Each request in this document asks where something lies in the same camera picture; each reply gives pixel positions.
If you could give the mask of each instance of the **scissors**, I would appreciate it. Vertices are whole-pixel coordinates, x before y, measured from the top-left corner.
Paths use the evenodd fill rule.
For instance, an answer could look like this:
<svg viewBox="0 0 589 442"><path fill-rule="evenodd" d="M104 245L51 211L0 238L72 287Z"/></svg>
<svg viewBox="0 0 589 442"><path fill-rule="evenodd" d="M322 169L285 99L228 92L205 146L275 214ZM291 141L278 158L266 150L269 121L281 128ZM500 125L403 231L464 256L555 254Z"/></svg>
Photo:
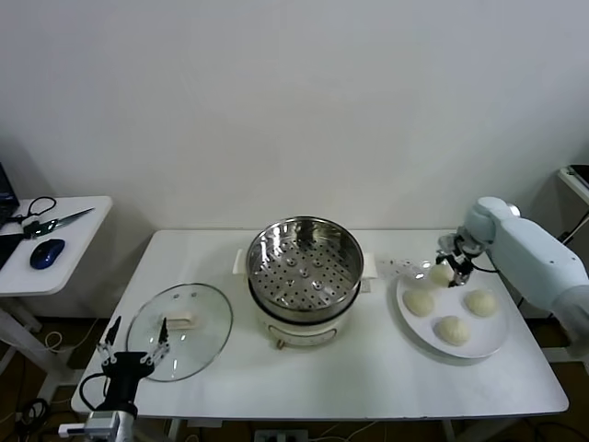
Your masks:
<svg viewBox="0 0 589 442"><path fill-rule="evenodd" d="M43 235L47 235L49 233L52 233L57 228L62 228L62 227L72 224L74 221L76 221L76 219L84 216L85 214L92 212L94 209L95 209L95 207L92 207L90 209L83 210L83 211L78 212L76 214L66 216L65 218L52 219L51 221L47 221L46 223L40 223L39 221L33 221L29 225L22 227L22 233L24 234L25 239L33 239L36 237L42 237Z"/></svg>

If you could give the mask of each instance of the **small white table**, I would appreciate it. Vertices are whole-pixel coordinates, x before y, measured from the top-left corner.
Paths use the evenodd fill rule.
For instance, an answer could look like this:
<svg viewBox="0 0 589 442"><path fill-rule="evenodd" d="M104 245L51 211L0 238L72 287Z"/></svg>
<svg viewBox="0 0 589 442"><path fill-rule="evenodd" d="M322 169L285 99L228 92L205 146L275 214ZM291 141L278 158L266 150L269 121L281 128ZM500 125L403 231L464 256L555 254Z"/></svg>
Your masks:
<svg viewBox="0 0 589 442"><path fill-rule="evenodd" d="M324 346L275 348L259 327L243 275L232 275L236 252L255 231L159 231L127 286L112 322L121 316L115 346L124 349L137 309L158 292L207 283L230 300L235 319L223 352L203 372L173 383L142 380L136 397L145 417L249 420L450 419L559 413L569 402L497 274L474 273L502 301L510 333L500 351L466 361L432 352L407 334L394 313L391 258L432 260L445 231L360 230L353 234L375 255L379 278L351 308L341 336ZM480 265L490 265L486 258ZM100 372L94 353L85 376ZM87 398L102 402L102 382ZM86 413L76 391L74 410Z"/></svg>
<svg viewBox="0 0 589 442"><path fill-rule="evenodd" d="M90 207L95 207L95 210L76 219L69 226L54 230L49 235L22 240L4 267L0 269L0 305L2 306L0 308L0 338L15 344L0 361L0 372L18 350L47 372L48 376L40 391L40 397L46 400L51 399L58 386L75 385L79 381L81 372L67 367L64 361L69 357L68 353L60 354L61 357L54 355L30 334L29 331L38 332L40 324L15 298L52 295L64 288L112 206L112 200L108 196L57 198L56 200L57 205L44 214L40 222L72 215ZM31 200L21 201L15 215L24 215L30 202ZM14 223L0 229L0 235L21 232L22 228ZM50 238L64 239L64 251L51 267L44 270L31 268L30 254L38 244Z"/></svg>

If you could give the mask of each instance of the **computer mouse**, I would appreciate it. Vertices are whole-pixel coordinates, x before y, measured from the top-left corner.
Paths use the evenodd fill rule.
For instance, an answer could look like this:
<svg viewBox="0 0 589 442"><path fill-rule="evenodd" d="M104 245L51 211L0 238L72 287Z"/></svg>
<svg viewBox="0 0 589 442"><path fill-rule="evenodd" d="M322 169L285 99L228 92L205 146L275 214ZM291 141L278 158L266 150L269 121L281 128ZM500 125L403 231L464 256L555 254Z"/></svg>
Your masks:
<svg viewBox="0 0 589 442"><path fill-rule="evenodd" d="M47 239L30 254L30 266L42 270L50 267L65 247L63 239Z"/></svg>

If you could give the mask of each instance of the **laptop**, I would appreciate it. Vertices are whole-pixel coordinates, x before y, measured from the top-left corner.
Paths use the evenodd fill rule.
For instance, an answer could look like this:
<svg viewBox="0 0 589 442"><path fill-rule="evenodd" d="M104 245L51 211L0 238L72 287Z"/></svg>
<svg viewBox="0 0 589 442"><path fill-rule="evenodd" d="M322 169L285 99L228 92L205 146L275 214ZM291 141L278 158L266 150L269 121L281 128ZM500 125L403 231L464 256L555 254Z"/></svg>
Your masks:
<svg viewBox="0 0 589 442"><path fill-rule="evenodd" d="M12 216L18 209L19 203L15 192L12 190L10 181L2 163L0 163L0 227L2 227L6 220Z"/></svg>

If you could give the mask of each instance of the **floor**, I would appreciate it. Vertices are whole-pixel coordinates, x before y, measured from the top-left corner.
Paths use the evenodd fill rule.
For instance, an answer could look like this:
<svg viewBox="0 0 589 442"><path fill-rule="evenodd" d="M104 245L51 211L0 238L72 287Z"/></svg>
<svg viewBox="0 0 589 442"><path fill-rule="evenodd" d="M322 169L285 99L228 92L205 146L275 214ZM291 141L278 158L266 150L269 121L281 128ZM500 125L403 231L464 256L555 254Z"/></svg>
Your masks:
<svg viewBox="0 0 589 442"><path fill-rule="evenodd" d="M61 332L64 336L64 344L78 343L88 332L92 321L56 321L41 320L43 330L40 338L53 331ZM542 346L559 346L566 344L566 338L562 334L558 323L552 321L530 322L530 328ZM101 321L90 331L85 343L77 347L70 358L69 365L72 368L84 368L94 351L94 345L101 336L106 321ZM0 355L6 347L0 343ZM566 413L553 416L533 417L518 422L508 428L491 441L519 441L519 442L578 442L589 440L589 376L581 364L557 364L553 369L565 389L571 402L571 407ZM13 434L15 427L14 411L25 402L35 398L43 381L44 374L21 354L17 354L0 375L0 442L14 442L17 437ZM51 429L60 423L74 422L77 417L69 408L69 398L73 389L61 389L58 391L51 406L53 415L44 427L33 433L40 442L52 442L59 440L57 435L51 434ZM453 426L457 432L462 431L476 421L454 421ZM542 422L556 424L540 425ZM160 427L165 427L167 422L155 422ZM231 440L233 442L248 442L252 440L253 432L258 429L291 428L306 429L310 437L325 436L336 423L328 422L226 422L221 428L180 428L179 440L184 440L189 435L192 442L211 442ZM341 439L327 437L324 440L343 440L354 431L361 429L369 423L340 423L327 433L327 436L340 436ZM437 421L429 422L387 422L376 423L353 439L360 441L444 441L442 425Z"/></svg>

